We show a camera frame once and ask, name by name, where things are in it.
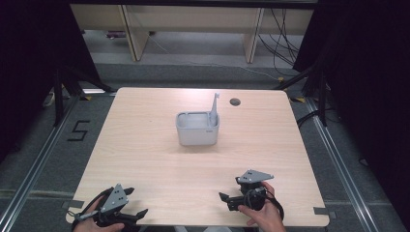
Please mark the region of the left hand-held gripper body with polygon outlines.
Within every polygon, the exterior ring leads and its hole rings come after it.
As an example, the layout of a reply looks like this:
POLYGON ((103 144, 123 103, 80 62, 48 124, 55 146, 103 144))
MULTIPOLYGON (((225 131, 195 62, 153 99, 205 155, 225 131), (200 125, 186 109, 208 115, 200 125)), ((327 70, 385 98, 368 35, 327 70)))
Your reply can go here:
POLYGON ((121 210, 129 203, 128 195, 124 188, 117 184, 102 192, 102 199, 96 207, 99 213, 93 217, 100 227, 106 227, 115 223, 124 223, 126 228, 136 228, 135 215, 123 214, 121 210))

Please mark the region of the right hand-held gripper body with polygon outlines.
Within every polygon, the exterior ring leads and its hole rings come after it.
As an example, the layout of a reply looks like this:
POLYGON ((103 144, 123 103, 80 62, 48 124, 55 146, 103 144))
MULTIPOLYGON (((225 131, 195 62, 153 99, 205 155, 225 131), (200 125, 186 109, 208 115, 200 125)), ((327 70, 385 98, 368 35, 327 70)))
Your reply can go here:
POLYGON ((267 190, 262 185, 263 181, 271 180, 272 174, 249 169, 242 176, 236 177, 236 183, 240 186, 242 196, 237 200, 237 205, 245 205, 259 211, 263 208, 267 197, 267 190))

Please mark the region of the grey plastic toothbrush holder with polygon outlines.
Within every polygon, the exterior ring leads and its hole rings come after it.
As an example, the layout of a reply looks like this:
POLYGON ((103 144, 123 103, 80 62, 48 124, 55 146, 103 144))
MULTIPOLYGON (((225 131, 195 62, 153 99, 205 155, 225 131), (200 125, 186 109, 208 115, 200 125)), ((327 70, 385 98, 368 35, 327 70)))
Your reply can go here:
POLYGON ((180 112, 176 116, 179 143, 183 146, 214 145, 218 141, 220 117, 211 111, 180 112))

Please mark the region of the white electric toothbrush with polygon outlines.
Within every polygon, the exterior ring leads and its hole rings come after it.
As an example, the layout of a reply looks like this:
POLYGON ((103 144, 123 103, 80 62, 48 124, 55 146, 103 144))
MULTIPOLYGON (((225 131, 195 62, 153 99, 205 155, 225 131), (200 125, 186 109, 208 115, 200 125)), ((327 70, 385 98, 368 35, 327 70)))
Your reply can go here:
POLYGON ((220 97, 219 93, 214 94, 213 105, 209 113, 209 122, 212 127, 215 127, 218 124, 218 98, 220 97))

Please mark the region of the person's right hand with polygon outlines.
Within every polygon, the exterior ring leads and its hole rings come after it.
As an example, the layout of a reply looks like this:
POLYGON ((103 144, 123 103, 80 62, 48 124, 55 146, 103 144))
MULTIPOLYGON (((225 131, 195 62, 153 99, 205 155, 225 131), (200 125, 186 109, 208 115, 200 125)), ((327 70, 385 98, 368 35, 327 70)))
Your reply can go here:
POLYGON ((279 209, 269 199, 259 211, 244 205, 239 205, 238 210, 249 217, 247 226, 257 225, 263 232, 286 232, 279 209))

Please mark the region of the person's left hand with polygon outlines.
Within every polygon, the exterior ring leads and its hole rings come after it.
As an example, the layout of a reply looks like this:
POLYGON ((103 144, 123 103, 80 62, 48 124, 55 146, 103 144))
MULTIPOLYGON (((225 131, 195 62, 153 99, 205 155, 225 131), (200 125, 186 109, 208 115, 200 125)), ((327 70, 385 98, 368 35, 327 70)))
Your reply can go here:
POLYGON ((73 232, 121 232, 124 227, 124 223, 115 223, 106 227, 99 227, 90 217, 79 222, 74 227, 73 232))

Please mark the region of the grey tape piece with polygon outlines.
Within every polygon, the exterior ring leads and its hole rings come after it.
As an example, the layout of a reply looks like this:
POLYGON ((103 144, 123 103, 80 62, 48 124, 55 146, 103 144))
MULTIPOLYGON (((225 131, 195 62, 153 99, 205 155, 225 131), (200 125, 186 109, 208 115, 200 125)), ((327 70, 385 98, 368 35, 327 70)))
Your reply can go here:
POLYGON ((64 201, 62 204, 62 208, 68 210, 69 208, 76 208, 76 209, 81 209, 84 205, 83 201, 78 201, 78 200, 68 200, 64 201))
POLYGON ((316 215, 328 216, 330 219, 337 218, 337 213, 333 211, 329 211, 327 208, 314 207, 313 211, 316 215))

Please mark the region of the black metal stand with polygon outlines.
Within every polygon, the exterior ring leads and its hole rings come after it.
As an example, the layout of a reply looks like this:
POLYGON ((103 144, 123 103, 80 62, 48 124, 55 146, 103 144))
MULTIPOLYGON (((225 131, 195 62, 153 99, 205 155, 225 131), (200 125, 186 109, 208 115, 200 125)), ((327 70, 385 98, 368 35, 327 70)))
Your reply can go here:
POLYGON ((310 116, 316 115, 322 125, 326 127, 326 77, 321 65, 313 64, 311 67, 275 87, 275 90, 284 90, 304 78, 306 82, 302 90, 303 95, 306 97, 311 96, 313 93, 318 94, 318 109, 311 112, 310 116))
POLYGON ((116 89, 102 83, 97 73, 91 75, 70 66, 59 66, 53 76, 53 90, 55 97, 55 122, 57 126, 64 118, 63 88, 66 88, 71 96, 80 97, 85 93, 79 85, 80 81, 88 82, 107 93, 115 93, 116 89))

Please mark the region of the black curtain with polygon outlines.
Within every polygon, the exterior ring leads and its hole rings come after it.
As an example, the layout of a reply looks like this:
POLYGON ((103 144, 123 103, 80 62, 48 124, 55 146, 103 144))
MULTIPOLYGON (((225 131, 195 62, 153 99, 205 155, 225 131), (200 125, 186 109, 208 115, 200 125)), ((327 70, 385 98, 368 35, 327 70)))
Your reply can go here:
POLYGON ((294 69, 302 71, 343 18, 327 82, 345 125, 410 230, 410 0, 318 0, 294 69))
POLYGON ((0 0, 0 162, 40 110, 54 76, 99 74, 66 0, 0 0))

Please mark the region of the metal floor rail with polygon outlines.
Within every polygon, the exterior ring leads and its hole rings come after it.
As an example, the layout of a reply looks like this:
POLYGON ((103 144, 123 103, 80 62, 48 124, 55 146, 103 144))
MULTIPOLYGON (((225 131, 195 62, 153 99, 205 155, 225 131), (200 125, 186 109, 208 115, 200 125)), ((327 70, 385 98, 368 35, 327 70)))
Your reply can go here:
POLYGON ((364 228, 364 231, 380 232, 369 207, 367 206, 362 194, 360 193, 355 181, 353 180, 347 166, 344 163, 344 160, 328 130, 328 127, 323 124, 319 116, 315 116, 313 121, 326 147, 330 159, 335 166, 337 175, 340 178, 349 201, 362 227, 364 228))
POLYGON ((63 115, 59 122, 52 127, 44 142, 42 149, 37 153, 36 158, 27 171, 19 187, 14 191, 7 208, 0 216, 0 232, 10 232, 15 221, 20 214, 33 186, 37 183, 50 155, 54 149, 59 137, 66 126, 66 123, 73 111, 73 108, 79 101, 79 97, 70 97, 67 105, 63 109, 63 115))

